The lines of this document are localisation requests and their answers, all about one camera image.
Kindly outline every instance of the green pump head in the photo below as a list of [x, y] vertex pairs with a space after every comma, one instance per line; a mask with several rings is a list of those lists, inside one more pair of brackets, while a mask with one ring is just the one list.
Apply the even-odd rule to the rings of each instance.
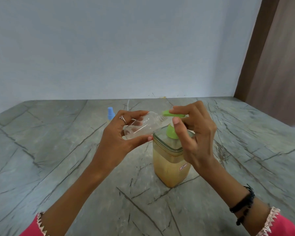
[[[184, 118], [185, 115], [184, 114], [172, 114], [169, 112], [169, 110], [166, 110], [166, 111], [163, 111], [163, 116], [165, 117], [179, 117], [179, 118]], [[166, 135], [169, 137], [169, 138], [172, 138], [172, 139], [178, 139], [178, 136], [175, 132], [175, 128], [173, 126], [173, 123], [170, 123], [166, 129]]]

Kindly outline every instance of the countertop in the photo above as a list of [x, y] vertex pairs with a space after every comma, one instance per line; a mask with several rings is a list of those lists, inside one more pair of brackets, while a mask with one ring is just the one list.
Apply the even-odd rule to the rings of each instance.
[[[214, 155], [295, 223], [295, 130], [235, 98], [130, 100], [161, 112], [202, 100], [218, 130]], [[0, 114], [0, 235], [20, 234], [90, 163], [107, 107], [128, 100], [28, 101]], [[191, 168], [175, 188], [154, 174], [152, 144], [129, 153], [87, 200], [67, 235], [248, 235]]]

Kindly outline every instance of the forearm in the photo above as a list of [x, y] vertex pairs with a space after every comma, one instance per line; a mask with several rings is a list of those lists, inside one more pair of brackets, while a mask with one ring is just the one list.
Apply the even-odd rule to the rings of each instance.
[[109, 173], [87, 167], [77, 181], [42, 215], [48, 235], [65, 235], [83, 204]]
[[[212, 186], [229, 208], [234, 207], [249, 193], [245, 187], [228, 174], [217, 160], [214, 160], [209, 168], [199, 170], [198, 173]], [[244, 209], [235, 214], [237, 218], [243, 215]], [[267, 204], [255, 198], [243, 226], [250, 235], [255, 236], [264, 227], [269, 213], [270, 209]]]

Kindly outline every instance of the sticker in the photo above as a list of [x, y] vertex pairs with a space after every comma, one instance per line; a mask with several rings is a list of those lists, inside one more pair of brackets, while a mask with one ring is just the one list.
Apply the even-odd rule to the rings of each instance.
[[185, 165], [181, 166], [181, 167], [179, 168], [179, 170], [181, 171], [181, 170], [184, 169], [187, 165], [188, 165], [188, 163], [186, 163]]

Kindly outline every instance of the black thread bracelet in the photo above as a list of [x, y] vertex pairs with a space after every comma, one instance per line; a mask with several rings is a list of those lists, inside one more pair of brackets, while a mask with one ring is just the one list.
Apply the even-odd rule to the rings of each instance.
[[240, 225], [244, 222], [245, 216], [247, 216], [252, 204], [254, 203], [255, 193], [253, 189], [249, 185], [244, 187], [249, 190], [249, 194], [246, 195], [245, 198], [243, 198], [237, 205], [229, 209], [232, 213], [236, 213], [240, 211], [243, 207], [248, 206], [247, 209], [244, 210], [243, 216], [237, 219], [236, 225]]

